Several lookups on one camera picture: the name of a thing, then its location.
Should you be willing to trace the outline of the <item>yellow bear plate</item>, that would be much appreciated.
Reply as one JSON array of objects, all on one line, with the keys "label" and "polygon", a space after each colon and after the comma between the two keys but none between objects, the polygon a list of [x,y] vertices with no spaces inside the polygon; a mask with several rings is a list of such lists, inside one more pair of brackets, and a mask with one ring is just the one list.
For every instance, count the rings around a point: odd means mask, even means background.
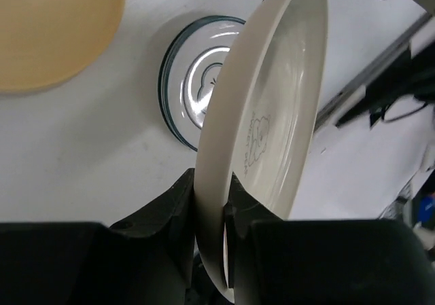
[{"label": "yellow bear plate", "polygon": [[109,46],[126,0],[1,0],[1,92],[35,92],[83,71]]}]

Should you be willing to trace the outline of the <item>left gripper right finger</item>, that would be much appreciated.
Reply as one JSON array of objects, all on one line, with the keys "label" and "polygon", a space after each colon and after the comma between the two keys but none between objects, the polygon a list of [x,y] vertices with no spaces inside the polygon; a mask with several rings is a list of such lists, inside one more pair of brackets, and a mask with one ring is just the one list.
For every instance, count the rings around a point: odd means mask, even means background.
[{"label": "left gripper right finger", "polygon": [[228,286],[234,292],[235,304],[262,303],[262,259],[255,225],[278,220],[242,186],[236,175],[231,177],[224,223]]}]

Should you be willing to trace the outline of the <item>cream white plate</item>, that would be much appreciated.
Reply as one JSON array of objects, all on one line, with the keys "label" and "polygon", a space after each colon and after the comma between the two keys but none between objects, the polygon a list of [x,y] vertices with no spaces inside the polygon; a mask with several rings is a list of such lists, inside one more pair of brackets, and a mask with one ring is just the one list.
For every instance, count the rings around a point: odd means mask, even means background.
[{"label": "cream white plate", "polygon": [[327,0],[264,0],[234,40],[201,130],[194,172],[196,239],[205,270],[229,301],[230,182],[287,219],[317,116]]}]

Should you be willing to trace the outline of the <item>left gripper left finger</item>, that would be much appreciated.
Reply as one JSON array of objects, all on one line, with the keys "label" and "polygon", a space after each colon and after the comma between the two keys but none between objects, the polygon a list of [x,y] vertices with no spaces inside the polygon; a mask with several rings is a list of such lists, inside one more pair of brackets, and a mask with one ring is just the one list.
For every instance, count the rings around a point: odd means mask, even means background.
[{"label": "left gripper left finger", "polygon": [[122,237],[119,304],[183,304],[192,280],[194,169],[163,194],[111,225]]}]

